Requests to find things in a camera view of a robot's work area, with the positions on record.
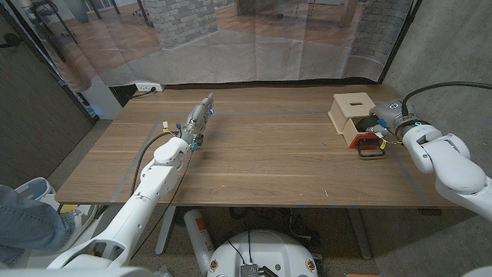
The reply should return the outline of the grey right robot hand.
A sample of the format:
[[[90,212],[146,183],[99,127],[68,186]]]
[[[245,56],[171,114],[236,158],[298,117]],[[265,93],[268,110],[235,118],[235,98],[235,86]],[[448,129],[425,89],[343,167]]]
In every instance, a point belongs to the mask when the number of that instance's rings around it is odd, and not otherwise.
[[[413,106],[409,106],[408,115],[403,115],[402,101],[397,98],[371,108],[369,116],[360,126],[366,132],[380,132],[383,135],[390,132],[402,141],[405,133],[413,128],[416,122],[419,122],[419,119],[413,113]]]

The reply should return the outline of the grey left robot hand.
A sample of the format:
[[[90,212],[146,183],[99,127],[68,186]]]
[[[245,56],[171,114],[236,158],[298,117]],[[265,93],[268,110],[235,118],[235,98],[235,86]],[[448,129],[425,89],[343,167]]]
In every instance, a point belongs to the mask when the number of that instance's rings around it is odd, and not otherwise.
[[[208,94],[194,109],[188,114],[184,126],[179,132],[179,138],[185,140],[191,146],[202,146],[203,132],[205,131],[209,117],[214,114],[213,93]]]

